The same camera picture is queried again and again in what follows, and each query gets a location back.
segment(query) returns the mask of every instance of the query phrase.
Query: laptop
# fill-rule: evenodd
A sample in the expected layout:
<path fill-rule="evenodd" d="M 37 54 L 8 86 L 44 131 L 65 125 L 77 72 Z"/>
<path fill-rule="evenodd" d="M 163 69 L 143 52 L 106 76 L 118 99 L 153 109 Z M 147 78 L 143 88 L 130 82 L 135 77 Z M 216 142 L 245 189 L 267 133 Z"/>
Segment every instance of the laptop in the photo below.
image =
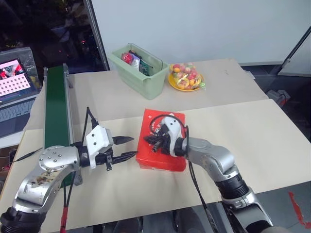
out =
<path fill-rule="evenodd" d="M 0 64 L 0 138 L 23 130 L 37 95 L 19 59 Z"/>

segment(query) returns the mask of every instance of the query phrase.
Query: laptop keyboard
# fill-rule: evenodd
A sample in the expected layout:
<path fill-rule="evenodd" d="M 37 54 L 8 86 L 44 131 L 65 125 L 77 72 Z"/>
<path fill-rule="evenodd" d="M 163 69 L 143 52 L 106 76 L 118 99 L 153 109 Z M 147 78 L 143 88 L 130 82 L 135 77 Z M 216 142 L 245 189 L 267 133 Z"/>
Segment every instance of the laptop keyboard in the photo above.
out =
<path fill-rule="evenodd" d="M 29 100 L 27 102 L 15 104 L 8 108 L 0 109 L 0 122 L 30 113 L 34 101 L 35 100 Z"/>

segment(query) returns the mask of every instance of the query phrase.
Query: yellow plate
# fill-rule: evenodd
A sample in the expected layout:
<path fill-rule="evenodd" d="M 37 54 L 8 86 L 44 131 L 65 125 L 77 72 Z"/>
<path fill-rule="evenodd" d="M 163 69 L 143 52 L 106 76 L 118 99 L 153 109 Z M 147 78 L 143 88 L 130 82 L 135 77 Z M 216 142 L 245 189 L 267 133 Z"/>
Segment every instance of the yellow plate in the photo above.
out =
<path fill-rule="evenodd" d="M 192 90 L 184 90 L 184 89 L 180 89 L 177 85 L 176 85 L 176 83 L 175 83 L 175 81 L 174 81 L 174 77 L 173 77 L 173 75 L 172 75 L 172 73 L 170 73 L 169 74 L 169 84 L 173 87 L 173 88 L 175 88 L 176 90 L 178 90 L 178 91 L 187 91 L 187 92 L 189 92 L 189 91 L 196 91 L 196 90 L 199 90 L 200 89 L 200 87 L 198 86 L 196 89 L 192 89 Z"/>

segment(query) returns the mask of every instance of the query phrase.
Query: laptop screen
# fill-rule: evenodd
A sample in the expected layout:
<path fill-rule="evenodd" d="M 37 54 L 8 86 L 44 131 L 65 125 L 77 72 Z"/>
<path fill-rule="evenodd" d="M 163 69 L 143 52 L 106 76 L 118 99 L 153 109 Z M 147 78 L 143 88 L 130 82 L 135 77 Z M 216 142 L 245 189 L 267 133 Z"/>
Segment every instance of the laptop screen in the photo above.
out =
<path fill-rule="evenodd" d="M 35 91 L 19 59 L 0 64 L 0 104 Z"/>

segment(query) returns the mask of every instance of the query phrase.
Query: green plastic basket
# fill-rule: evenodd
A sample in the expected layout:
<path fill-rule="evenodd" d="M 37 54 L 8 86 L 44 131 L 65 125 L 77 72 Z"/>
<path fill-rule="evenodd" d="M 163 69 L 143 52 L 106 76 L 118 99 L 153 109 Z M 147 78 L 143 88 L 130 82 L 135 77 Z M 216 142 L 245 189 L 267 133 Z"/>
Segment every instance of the green plastic basket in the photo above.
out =
<path fill-rule="evenodd" d="M 149 65 L 150 76 L 144 75 L 121 60 L 122 53 L 128 52 L 129 50 L 135 51 Z M 108 55 L 108 58 L 116 65 L 121 79 L 146 99 L 152 100 L 161 94 L 165 75 L 169 70 L 167 63 L 132 43 L 113 51 Z"/>

